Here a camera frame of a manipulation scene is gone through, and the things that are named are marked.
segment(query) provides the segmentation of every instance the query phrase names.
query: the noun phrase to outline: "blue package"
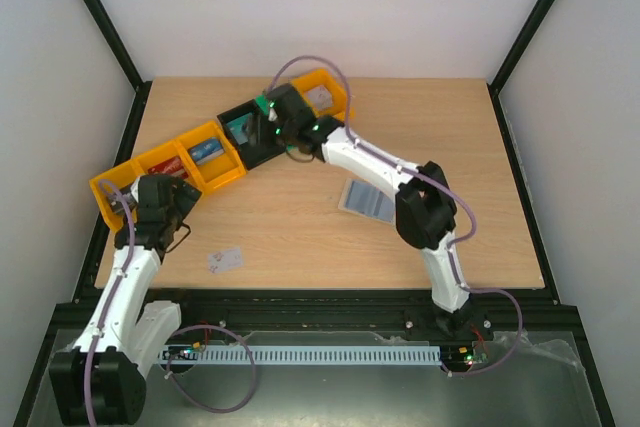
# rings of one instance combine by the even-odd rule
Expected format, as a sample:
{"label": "blue package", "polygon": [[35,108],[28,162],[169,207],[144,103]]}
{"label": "blue package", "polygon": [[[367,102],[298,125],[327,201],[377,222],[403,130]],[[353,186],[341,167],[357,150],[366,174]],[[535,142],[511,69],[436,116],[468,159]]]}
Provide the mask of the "blue package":
{"label": "blue package", "polygon": [[222,144],[215,137],[211,137],[204,142],[200,142],[189,149],[189,155],[196,165],[214,159],[223,152]]}

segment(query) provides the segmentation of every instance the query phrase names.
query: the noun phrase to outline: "purple cable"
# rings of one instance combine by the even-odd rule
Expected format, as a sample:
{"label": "purple cable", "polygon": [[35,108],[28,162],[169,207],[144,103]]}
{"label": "purple cable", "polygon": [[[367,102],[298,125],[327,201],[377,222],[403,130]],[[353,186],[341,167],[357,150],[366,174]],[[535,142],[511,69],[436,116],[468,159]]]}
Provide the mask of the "purple cable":
{"label": "purple cable", "polygon": [[202,402],[191,397],[191,395],[189,395],[187,391],[184,390],[184,387],[180,385],[173,372],[171,372],[171,361],[173,360],[174,356],[169,357],[169,360],[167,361],[167,366],[165,368],[167,372],[166,378],[170,379],[173,382],[175,388],[178,389],[178,392],[180,392],[185,399],[187,399],[196,407],[206,410],[207,412],[211,412],[212,414],[229,414],[231,412],[240,410],[242,407],[249,403],[251,397],[253,397],[253,394],[255,394],[256,389],[258,388],[258,368],[256,366],[256,361],[253,358],[253,353],[249,349],[247,342],[238,334],[231,332],[230,330],[227,330],[223,327],[217,327],[215,325],[192,325],[191,327],[185,327],[183,329],[176,330],[173,334],[171,334],[171,337],[175,337],[176,335],[184,334],[186,332],[191,332],[193,330],[217,330],[218,332],[222,332],[223,334],[233,337],[240,343],[240,345],[242,345],[244,350],[247,352],[247,355],[249,356],[249,362],[251,362],[251,385],[249,386],[249,392],[247,392],[247,395],[245,395],[244,399],[242,399],[238,404],[234,405],[233,407],[229,407],[228,409],[216,409],[214,407],[209,407],[208,405],[205,405]]}
{"label": "purple cable", "polygon": [[[331,68],[340,78],[340,81],[342,82],[342,85],[344,86],[344,89],[346,91],[347,94],[347,104],[345,107],[345,115],[344,115],[344,130],[345,130],[345,134],[347,136],[347,138],[353,142],[354,146],[358,149],[363,150],[364,152],[366,152],[367,154],[371,155],[372,157],[380,160],[381,162],[387,164],[389,167],[395,169],[397,166],[397,163],[394,162],[393,159],[390,159],[388,157],[386,157],[385,155],[375,151],[374,149],[369,148],[367,145],[364,145],[359,139],[358,137],[356,137],[352,132],[351,132],[351,127],[349,125],[350,120],[349,120],[349,114],[351,113],[351,88],[349,86],[349,81],[347,80],[347,77],[342,73],[342,71],[340,70],[340,68],[334,64],[333,62],[331,62],[328,59],[325,59],[324,57],[319,57],[317,55],[300,55],[298,57],[295,57],[293,59],[291,59],[289,62],[287,62],[286,64],[284,64],[282,66],[282,68],[278,71],[278,73],[274,76],[273,80],[271,81],[271,83],[269,84],[269,87],[267,87],[267,92],[269,92],[270,90],[272,90],[276,83],[278,82],[278,79],[280,79],[280,77],[282,76],[282,74],[293,64],[295,64],[296,62],[300,61],[300,60],[315,60],[317,62],[320,62],[322,64],[327,65],[329,68]],[[451,242],[449,242],[447,244],[447,253],[449,256],[449,264],[451,265],[451,272],[453,273],[453,278],[456,281],[456,284],[458,284],[458,286],[462,289],[465,290],[466,292],[469,292],[471,294],[501,294],[504,295],[505,297],[507,297],[514,305],[515,309],[516,309],[516,313],[518,314],[518,331],[516,333],[516,341],[514,342],[514,344],[511,346],[511,348],[509,349],[509,351],[500,359],[498,360],[496,363],[485,367],[483,369],[480,370],[476,370],[476,371],[471,371],[471,372],[450,372],[443,364],[443,368],[445,370],[445,372],[447,372],[448,375],[452,375],[452,376],[456,376],[456,377],[465,377],[465,376],[469,376],[469,375],[476,375],[482,372],[487,372],[489,370],[494,369],[495,367],[501,365],[503,362],[505,362],[509,357],[511,357],[511,355],[513,354],[513,352],[515,352],[518,343],[520,342],[520,337],[522,336],[522,328],[523,328],[523,318],[522,318],[522,310],[520,309],[520,305],[518,304],[518,301],[515,299],[515,297],[513,295],[511,295],[509,292],[507,292],[506,290],[503,289],[472,289],[470,287],[468,287],[467,285],[463,284],[461,282],[460,276],[458,275],[458,267],[456,265],[456,261],[455,258],[453,257],[453,251],[452,251],[452,247],[459,243],[459,242],[464,242],[465,240],[469,240],[471,237],[473,237],[477,231],[478,228],[478,223],[476,221],[476,216],[473,214],[473,211],[471,210],[471,207],[469,207],[469,205],[462,200],[462,198],[460,196],[458,196],[457,194],[455,194],[454,192],[452,192],[450,189],[448,189],[446,186],[442,185],[440,182],[431,179],[430,177],[427,177],[426,175],[422,175],[421,173],[413,170],[413,169],[409,169],[407,167],[402,167],[401,168],[402,172],[404,172],[405,174],[409,174],[412,175],[413,177],[416,177],[420,180],[422,180],[423,182],[426,182],[427,184],[435,187],[436,189],[440,190],[442,193],[444,193],[445,195],[451,197],[454,201],[456,201],[458,203],[458,205],[460,205],[460,207],[462,207],[462,209],[467,213],[467,215],[469,216],[469,220],[471,221],[471,228],[469,229],[469,232],[467,232],[465,235],[462,235],[460,237],[457,237],[455,239],[453,239]]]}
{"label": "purple cable", "polygon": [[[136,232],[135,232],[135,226],[133,224],[133,215],[131,214],[131,209],[129,208],[129,204],[127,203],[126,199],[124,198],[124,195],[122,195],[122,192],[120,192],[120,189],[118,189],[116,184],[114,184],[110,180],[102,179],[98,185],[100,186],[102,191],[107,195],[108,193],[105,190],[104,186],[106,185],[107,187],[109,187],[109,189],[111,189],[112,193],[115,194],[118,202],[120,202],[120,204],[122,205],[122,208],[124,209],[125,218],[127,219],[127,224],[129,226],[129,251],[127,252],[127,258],[125,259],[124,264],[122,264],[122,273],[124,274],[127,272],[127,269],[129,268],[129,264],[131,263],[131,259],[133,258],[133,250],[135,248]],[[96,328],[100,330],[104,328],[104,323],[107,318],[107,314],[109,313],[109,307],[111,307],[111,303],[113,302],[113,298],[115,297],[121,282],[122,282],[122,277],[121,276],[116,277],[116,280],[113,282],[113,286],[111,287],[111,290],[107,295],[107,299],[105,300],[104,306],[102,307],[102,312],[100,312],[100,316],[98,317],[98,324],[96,325]],[[93,365],[93,356],[96,353],[96,348],[98,346],[99,340],[100,340],[100,335],[94,335],[93,338],[91,339],[91,344],[89,345],[89,351],[87,352],[87,358],[84,364],[84,382],[83,382],[84,404],[85,404],[85,409],[87,411],[87,420],[89,421],[89,425],[91,427],[98,425],[96,422],[95,413],[93,411],[93,401],[91,398],[91,367]]]}

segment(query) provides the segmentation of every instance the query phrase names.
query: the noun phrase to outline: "purple hose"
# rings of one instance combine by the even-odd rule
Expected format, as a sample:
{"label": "purple hose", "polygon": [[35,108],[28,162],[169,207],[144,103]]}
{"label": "purple hose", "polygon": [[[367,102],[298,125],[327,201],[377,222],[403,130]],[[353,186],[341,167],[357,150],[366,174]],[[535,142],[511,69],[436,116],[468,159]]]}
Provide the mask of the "purple hose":
{"label": "purple hose", "polygon": [[[381,162],[387,164],[389,167],[395,169],[397,166],[397,163],[393,160],[390,159],[388,157],[386,157],[385,155],[369,148],[367,145],[363,144],[362,142],[360,142],[361,139],[359,139],[358,137],[356,137],[352,132],[351,132],[351,127],[349,125],[350,120],[349,120],[349,114],[351,113],[351,88],[349,87],[349,81],[347,80],[347,77],[342,73],[342,71],[340,70],[340,68],[334,64],[333,62],[331,62],[328,59],[325,59],[323,57],[319,57],[317,55],[301,55],[298,56],[294,59],[291,59],[289,62],[287,62],[286,64],[284,64],[282,66],[282,68],[278,71],[278,73],[274,76],[273,80],[271,81],[271,83],[269,84],[269,87],[267,88],[267,92],[269,92],[270,90],[272,90],[275,85],[278,82],[278,79],[280,79],[280,77],[282,76],[282,74],[293,64],[295,64],[296,62],[300,61],[300,60],[315,60],[317,62],[320,62],[322,64],[327,65],[329,68],[331,68],[340,78],[340,81],[342,82],[342,85],[344,86],[344,89],[346,91],[347,94],[347,104],[345,107],[345,115],[344,115],[344,130],[345,130],[345,134],[347,136],[347,138],[353,142],[354,146],[358,149],[363,150],[364,152],[366,152],[367,154],[371,155],[372,157],[380,160]],[[522,328],[523,328],[523,318],[522,318],[522,310],[520,309],[520,305],[518,304],[518,301],[515,299],[515,297],[513,295],[511,295],[509,292],[507,292],[506,290],[503,289],[472,289],[470,287],[468,287],[467,285],[464,285],[461,282],[460,276],[458,275],[458,268],[456,265],[456,261],[455,258],[453,256],[453,251],[452,251],[452,247],[459,243],[459,242],[464,242],[465,240],[469,240],[471,237],[473,237],[478,229],[478,223],[476,221],[476,216],[473,214],[473,211],[471,210],[471,207],[469,207],[469,205],[462,200],[462,198],[460,198],[460,196],[458,196],[457,194],[455,194],[454,192],[452,192],[450,189],[448,189],[446,186],[442,185],[440,182],[437,182],[429,177],[427,177],[426,175],[422,175],[421,173],[406,168],[406,167],[402,167],[402,172],[404,172],[405,174],[409,174],[412,175],[413,177],[416,177],[420,180],[422,180],[423,182],[426,182],[427,184],[435,187],[436,189],[440,190],[442,193],[444,193],[445,195],[448,195],[449,197],[451,197],[453,200],[455,200],[458,205],[460,205],[460,207],[462,207],[462,209],[467,213],[467,215],[469,216],[469,220],[471,221],[471,228],[469,229],[469,232],[467,232],[466,234],[457,237],[455,239],[453,239],[451,242],[449,242],[447,244],[447,253],[449,256],[449,263],[451,265],[451,272],[453,273],[453,278],[456,281],[456,284],[458,284],[458,286],[466,291],[469,292],[471,294],[500,294],[500,295],[504,295],[505,297],[507,297],[515,306],[516,309],[516,313],[518,314],[518,331],[516,333],[516,341],[514,342],[514,344],[511,346],[511,348],[509,349],[509,351],[507,351],[507,353],[500,359],[498,360],[496,363],[485,367],[483,369],[480,370],[476,370],[476,371],[471,371],[471,372],[449,372],[449,370],[443,365],[443,369],[445,370],[445,372],[447,372],[449,375],[451,376],[456,376],[456,377],[466,377],[469,375],[476,375],[479,373],[483,373],[483,372],[487,372],[489,370],[493,370],[495,367],[501,365],[502,363],[504,363],[509,357],[511,357],[511,355],[513,354],[513,352],[515,352],[518,343],[520,342],[520,337],[522,336]]]}
{"label": "purple hose", "polygon": [[[127,272],[127,269],[129,268],[129,264],[131,263],[131,259],[133,258],[133,250],[134,250],[135,241],[136,241],[135,239],[136,231],[135,231],[135,226],[133,224],[133,215],[131,214],[131,209],[129,208],[129,204],[127,203],[126,199],[122,195],[122,192],[120,192],[118,187],[113,182],[107,179],[102,179],[98,185],[100,186],[100,188],[105,194],[107,194],[107,191],[104,188],[105,186],[111,189],[112,193],[115,194],[118,202],[122,204],[122,208],[124,209],[124,215],[125,215],[125,218],[127,219],[127,224],[129,226],[129,251],[127,252],[127,258],[125,259],[124,264],[122,264],[122,273],[124,274]],[[98,324],[96,325],[96,328],[100,330],[104,328],[105,319],[109,314],[109,307],[111,307],[111,303],[113,302],[113,298],[115,297],[121,282],[122,282],[122,277],[120,276],[117,277],[116,280],[113,282],[113,286],[111,287],[109,294],[107,295],[107,299],[105,300],[104,306],[102,307],[102,312],[100,312],[100,316],[98,317]],[[91,367],[93,365],[93,356],[96,353],[96,347],[98,346],[99,340],[100,340],[99,335],[94,335],[93,338],[91,339],[91,344],[89,345],[89,351],[87,352],[87,358],[84,364],[84,378],[83,378],[84,404],[85,404],[85,409],[87,411],[87,420],[89,421],[89,425],[91,427],[95,427],[98,425],[96,422],[95,413],[93,411],[93,402],[91,398]]]}
{"label": "purple hose", "polygon": [[249,403],[249,401],[251,400],[251,397],[253,397],[253,394],[256,393],[256,389],[258,388],[258,368],[256,366],[256,361],[253,358],[253,353],[249,349],[247,342],[238,334],[235,334],[223,327],[217,327],[215,325],[192,325],[191,327],[185,327],[183,329],[176,330],[171,335],[171,337],[175,337],[176,335],[184,334],[186,332],[191,332],[193,330],[217,330],[218,332],[222,332],[223,334],[233,337],[236,341],[240,343],[240,345],[242,345],[244,350],[247,352],[247,355],[249,356],[249,362],[251,363],[251,385],[249,386],[249,391],[247,392],[247,395],[245,395],[244,399],[238,402],[238,404],[234,405],[233,407],[229,407],[227,409],[216,409],[214,407],[209,407],[208,405],[203,404],[202,402],[191,397],[191,395],[188,394],[186,390],[184,390],[184,387],[180,385],[180,383],[178,382],[178,379],[176,379],[176,376],[173,374],[173,372],[171,372],[171,361],[173,360],[174,356],[169,357],[169,360],[167,361],[167,366],[165,367],[167,371],[167,376],[168,376],[167,378],[170,379],[171,382],[173,382],[173,385],[175,386],[175,388],[178,389],[178,392],[180,392],[185,399],[187,399],[196,407],[206,410],[207,412],[211,412],[212,414],[229,414],[231,412],[236,412],[237,410],[240,410],[242,407],[244,407]]}

